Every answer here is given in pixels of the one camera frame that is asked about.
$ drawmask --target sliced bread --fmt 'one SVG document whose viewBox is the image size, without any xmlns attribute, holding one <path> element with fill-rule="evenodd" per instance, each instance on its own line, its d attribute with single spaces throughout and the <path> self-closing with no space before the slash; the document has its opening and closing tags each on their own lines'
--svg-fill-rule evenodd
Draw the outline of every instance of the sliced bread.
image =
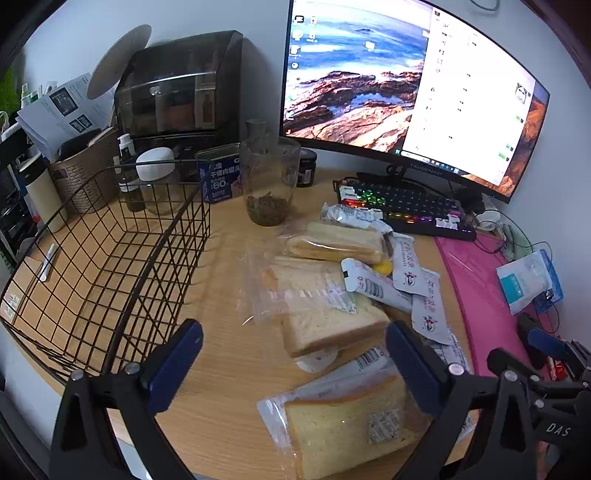
<svg viewBox="0 0 591 480">
<path fill-rule="evenodd" d="M 388 316 L 371 300 L 345 290 L 340 264 L 278 257 L 263 272 L 267 288 L 286 295 L 281 322 L 283 343 L 290 357 L 323 348 L 344 348 L 383 331 Z M 356 313 L 347 307 L 355 305 Z"/>
<path fill-rule="evenodd" d="M 416 442 L 405 427 L 407 389 L 393 377 L 371 390 L 338 400 L 285 403 L 298 480 L 343 472 Z"/>
<path fill-rule="evenodd" d="M 315 260 L 354 258 L 374 265 L 388 259 L 381 233 L 324 222 L 308 223 L 301 234 L 287 239 L 286 246 L 288 255 Z"/>
</svg>

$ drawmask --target white thermos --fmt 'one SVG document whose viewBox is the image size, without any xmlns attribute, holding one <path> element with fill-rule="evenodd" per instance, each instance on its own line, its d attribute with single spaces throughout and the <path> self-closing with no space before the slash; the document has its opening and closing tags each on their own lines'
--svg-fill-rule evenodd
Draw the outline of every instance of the white thermos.
<svg viewBox="0 0 591 480">
<path fill-rule="evenodd" d="M 43 223 L 47 224 L 54 213 L 62 205 L 56 187 L 51 181 L 47 166 L 43 163 L 41 154 L 35 155 L 21 165 L 21 177 L 27 186 L 27 192 L 35 204 Z M 62 208 L 49 224 L 52 233 L 57 232 L 66 224 L 68 214 Z"/>
</svg>

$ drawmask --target blue box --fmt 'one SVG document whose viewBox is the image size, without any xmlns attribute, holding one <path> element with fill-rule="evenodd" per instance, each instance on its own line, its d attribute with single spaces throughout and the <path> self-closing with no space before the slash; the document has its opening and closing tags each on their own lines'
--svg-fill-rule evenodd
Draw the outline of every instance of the blue box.
<svg viewBox="0 0 591 480">
<path fill-rule="evenodd" d="M 209 181 L 203 186 L 205 202 L 217 203 L 242 195 L 238 147 L 239 144 L 225 145 L 195 155 L 201 179 L 205 178 L 209 167 L 212 167 Z"/>
</svg>

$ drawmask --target computer monitor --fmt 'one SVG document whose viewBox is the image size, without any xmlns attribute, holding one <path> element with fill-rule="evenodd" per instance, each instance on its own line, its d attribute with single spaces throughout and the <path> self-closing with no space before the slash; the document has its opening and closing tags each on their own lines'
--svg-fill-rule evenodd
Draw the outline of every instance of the computer monitor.
<svg viewBox="0 0 591 480">
<path fill-rule="evenodd" d="M 550 94 L 482 32 L 419 0 L 292 0 L 282 134 L 504 202 Z"/>
</svg>

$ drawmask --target woven storage basket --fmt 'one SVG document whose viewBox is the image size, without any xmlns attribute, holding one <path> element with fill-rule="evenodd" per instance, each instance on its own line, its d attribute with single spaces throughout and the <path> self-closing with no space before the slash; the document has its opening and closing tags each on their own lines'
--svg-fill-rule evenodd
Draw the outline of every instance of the woven storage basket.
<svg viewBox="0 0 591 480">
<path fill-rule="evenodd" d="M 117 137 L 118 132 L 114 129 L 91 147 L 48 166 L 57 193 L 64 202 L 84 182 L 95 178 L 74 195 L 71 202 L 67 203 L 66 209 L 70 213 L 99 210 L 117 194 L 118 186 L 112 170 L 95 176 L 103 168 L 113 166 L 113 157 L 119 154 Z"/>
</svg>

